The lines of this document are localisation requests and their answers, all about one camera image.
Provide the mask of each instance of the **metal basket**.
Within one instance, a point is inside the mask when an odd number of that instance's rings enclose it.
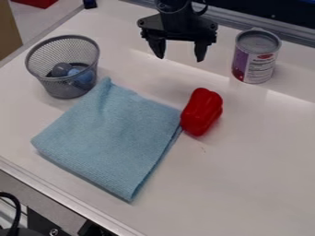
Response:
[[[94,41],[79,35],[63,35],[36,45],[28,53],[25,65],[50,95],[58,99],[72,99],[86,94],[94,87],[98,61],[99,46]],[[53,67],[59,63],[79,67],[80,72],[73,76],[53,77]],[[88,83],[78,80],[85,73],[92,75]]]

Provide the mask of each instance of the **red bell pepper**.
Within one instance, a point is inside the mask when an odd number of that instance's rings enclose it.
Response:
[[[181,127],[193,136],[203,135],[221,115],[223,100],[217,93],[198,88],[181,113]]]

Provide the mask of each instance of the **white tabletop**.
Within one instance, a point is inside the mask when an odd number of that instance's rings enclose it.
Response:
[[[56,100],[24,67],[0,70],[0,168],[120,235],[297,236],[315,233],[315,49],[284,42],[274,78],[230,74],[235,29],[197,64],[193,43],[172,41],[157,59],[135,22],[153,9],[99,1],[48,37],[82,34],[101,49],[99,76],[182,109],[204,87],[224,113],[200,139],[182,134],[132,204],[41,158],[30,139],[77,100]]]

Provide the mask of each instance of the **blue towel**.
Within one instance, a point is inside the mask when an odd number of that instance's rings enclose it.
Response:
[[[180,134],[180,115],[106,78],[31,143],[51,162],[131,202]]]

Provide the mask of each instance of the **red object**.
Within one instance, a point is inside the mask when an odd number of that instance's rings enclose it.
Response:
[[[47,7],[51,6],[58,0],[11,0],[12,2],[30,5],[30,6],[36,6],[39,8],[46,9]]]
[[[196,89],[181,113],[181,127],[193,136],[203,135],[222,114],[223,100],[206,88]]]

